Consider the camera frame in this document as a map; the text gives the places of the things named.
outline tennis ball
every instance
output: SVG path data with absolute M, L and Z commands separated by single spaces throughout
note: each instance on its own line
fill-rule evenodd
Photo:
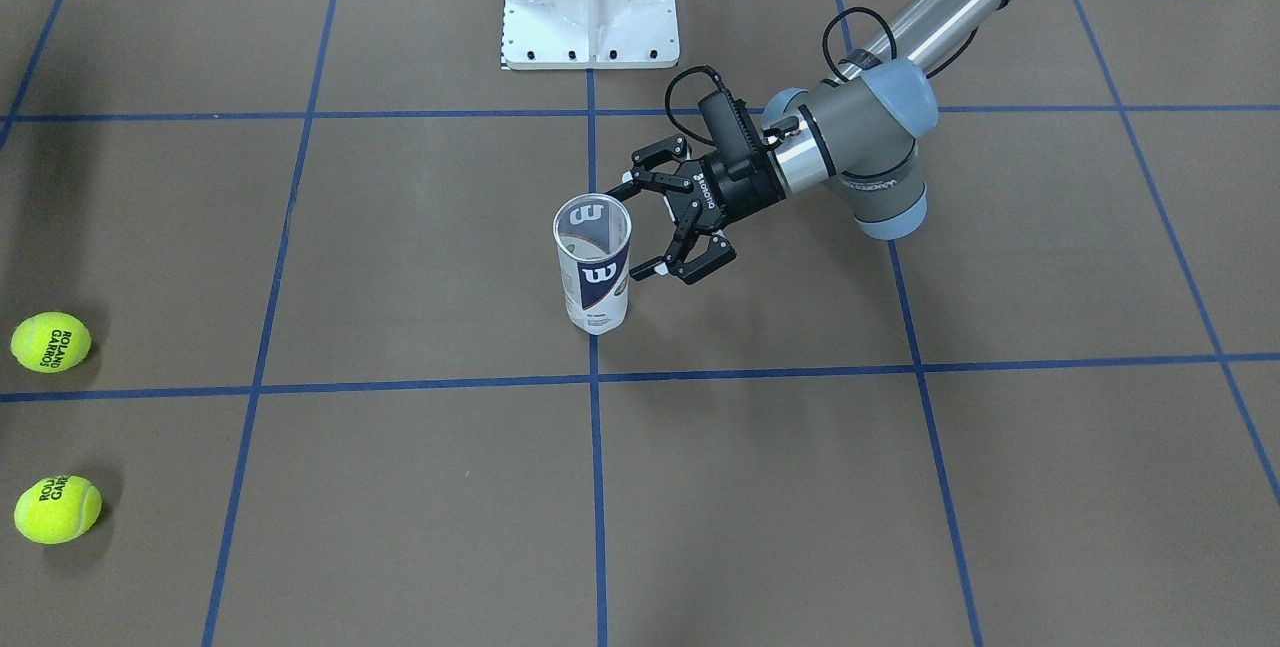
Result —
M 41 545 L 69 542 L 93 527 L 102 496 L 83 477 L 46 477 L 18 497 L 13 524 L 23 537 Z
M 13 331 L 9 351 L 27 369 L 63 372 L 84 359 L 90 342 L 88 329 L 73 315 L 42 313 Z

